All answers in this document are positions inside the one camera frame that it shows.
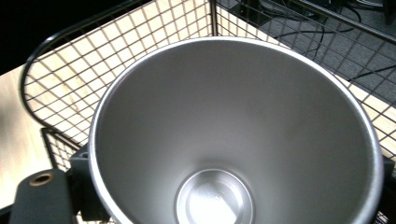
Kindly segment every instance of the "black wire mesh basket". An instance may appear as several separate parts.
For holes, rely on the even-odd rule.
[[[54,168],[88,141],[111,82],[144,55],[190,38],[230,35],[292,49],[336,76],[372,120],[396,161],[396,39],[362,25],[352,7],[292,0],[127,1],[48,38],[22,71],[21,98],[43,126]],[[379,213],[376,223],[387,223]]]

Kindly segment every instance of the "wooden surface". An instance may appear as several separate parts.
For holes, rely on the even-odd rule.
[[[28,93],[36,96],[41,103],[51,105],[51,110],[42,109],[37,115],[46,118],[48,114],[55,114],[47,120],[55,124],[63,120],[62,117],[75,114],[67,122],[58,124],[57,128],[61,131],[67,130],[70,136],[79,133],[78,129],[85,130],[83,134],[75,137],[76,141],[85,142],[93,108],[106,84],[116,75],[150,51],[189,35],[199,37],[210,34],[210,29],[207,28],[210,22],[207,15],[208,5],[203,5],[204,1],[192,4],[191,1],[176,0],[172,3],[174,5],[169,1],[159,0],[146,5],[41,57],[42,60],[31,70],[31,74],[40,80],[30,80],[32,84]],[[228,12],[218,9],[218,13],[221,25],[219,31],[223,35],[258,37],[280,45]],[[13,202],[16,186],[23,178],[50,167],[39,133],[40,125],[27,115],[21,105],[18,94],[20,71],[17,68],[0,77],[0,207]],[[83,71],[84,77],[79,74],[80,71]],[[91,81],[98,76],[97,71],[103,73],[102,79]],[[396,130],[396,123],[392,121],[396,120],[396,110],[356,86],[349,85],[343,79],[340,80],[365,103],[364,108],[374,121],[381,145],[395,153],[396,144],[389,136],[396,135],[393,132]],[[37,82],[45,87],[52,87],[51,92],[41,94],[45,89],[37,85]],[[84,101],[80,100],[81,95],[90,94],[100,88],[102,89],[97,92],[99,94]],[[32,108],[40,107],[35,101],[30,104]]]

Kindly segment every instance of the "wire basket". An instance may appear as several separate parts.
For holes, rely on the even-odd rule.
[[[353,8],[333,13],[304,0],[127,1],[41,44],[22,71],[21,98],[47,127],[52,165],[67,170],[71,155],[88,141],[101,96],[139,58],[190,38],[260,39],[336,76],[367,111],[382,153],[396,161],[396,39],[360,20]]]

